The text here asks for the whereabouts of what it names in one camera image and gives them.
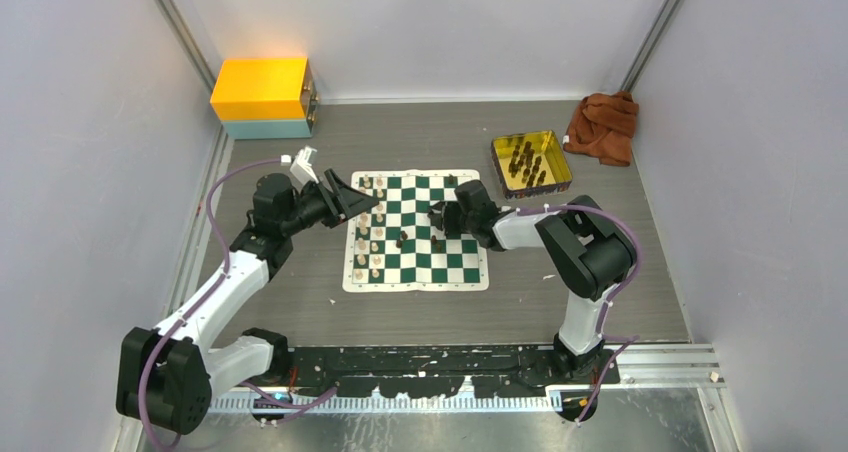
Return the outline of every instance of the gray wall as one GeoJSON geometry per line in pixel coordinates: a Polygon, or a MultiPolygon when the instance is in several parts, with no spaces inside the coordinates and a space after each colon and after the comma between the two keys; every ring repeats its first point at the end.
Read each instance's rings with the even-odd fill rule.
{"type": "Polygon", "coordinates": [[[106,450],[216,127],[152,0],[0,0],[0,450],[106,450]]]}
{"type": "Polygon", "coordinates": [[[307,54],[325,99],[617,90],[662,0],[175,0],[222,59],[307,54]]]}
{"type": "Polygon", "coordinates": [[[686,0],[636,154],[754,450],[845,450],[848,1],[686,0]]]}

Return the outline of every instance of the brown towel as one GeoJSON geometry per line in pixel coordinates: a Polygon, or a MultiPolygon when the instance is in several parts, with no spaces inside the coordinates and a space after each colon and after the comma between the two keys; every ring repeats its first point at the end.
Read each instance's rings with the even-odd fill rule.
{"type": "Polygon", "coordinates": [[[630,165],[630,139],[636,133],[639,104],[630,92],[592,94],[580,101],[568,125],[566,152],[600,159],[604,165],[630,165]]]}

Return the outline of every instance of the chessboard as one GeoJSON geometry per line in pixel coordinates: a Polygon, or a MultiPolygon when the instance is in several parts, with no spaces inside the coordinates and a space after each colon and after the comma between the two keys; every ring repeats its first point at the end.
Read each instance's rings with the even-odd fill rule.
{"type": "Polygon", "coordinates": [[[427,217],[436,202],[456,200],[457,185],[479,178],[476,170],[354,172],[352,186],[380,204],[348,221],[344,290],[486,290],[486,249],[471,235],[446,237],[427,217]]]}

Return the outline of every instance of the wood grain surface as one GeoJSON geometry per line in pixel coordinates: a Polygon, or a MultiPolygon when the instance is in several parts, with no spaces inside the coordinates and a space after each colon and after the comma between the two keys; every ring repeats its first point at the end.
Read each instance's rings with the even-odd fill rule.
{"type": "MultiPolygon", "coordinates": [[[[316,172],[333,168],[350,180],[357,170],[472,168],[499,204],[489,147],[494,137],[553,129],[561,137],[576,102],[483,102],[334,105],[318,111],[311,139],[238,141],[230,167],[318,149],[316,172]]],[[[559,195],[510,202],[531,206],[592,196],[636,231],[645,252],[640,276],[615,301],[606,332],[643,340],[687,341],[680,306],[666,270],[656,228],[635,166],[598,164],[567,154],[574,174],[559,195]]],[[[256,180],[273,167],[248,171],[224,185],[217,216],[228,240],[245,225],[256,180]]],[[[294,345],[494,344],[550,342],[567,291],[544,249],[489,254],[491,285],[478,292],[351,294],[342,290],[345,227],[321,225],[294,237],[294,253],[274,280],[239,310],[216,345],[250,327],[280,332],[294,345]]],[[[210,242],[201,273],[220,264],[210,242]]]]}

